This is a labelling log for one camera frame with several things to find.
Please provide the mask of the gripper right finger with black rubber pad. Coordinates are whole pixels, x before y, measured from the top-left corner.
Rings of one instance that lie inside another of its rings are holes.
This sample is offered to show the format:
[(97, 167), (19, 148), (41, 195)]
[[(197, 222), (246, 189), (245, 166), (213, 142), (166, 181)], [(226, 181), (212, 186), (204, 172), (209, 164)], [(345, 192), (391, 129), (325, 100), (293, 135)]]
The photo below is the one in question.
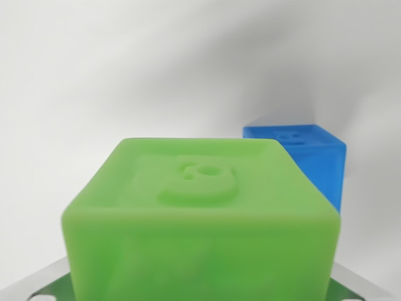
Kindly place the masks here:
[(397, 300), (397, 298), (339, 263), (334, 263), (328, 300)]

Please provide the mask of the gripper left finger with black rubber pad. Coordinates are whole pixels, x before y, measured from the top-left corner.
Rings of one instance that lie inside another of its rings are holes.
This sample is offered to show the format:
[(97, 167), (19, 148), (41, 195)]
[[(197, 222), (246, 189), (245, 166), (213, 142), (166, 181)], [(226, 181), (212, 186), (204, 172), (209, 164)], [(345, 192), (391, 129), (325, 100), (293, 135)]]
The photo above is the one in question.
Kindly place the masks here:
[(1, 300), (33, 300), (38, 295), (40, 300), (75, 300), (67, 257), (1, 290)]

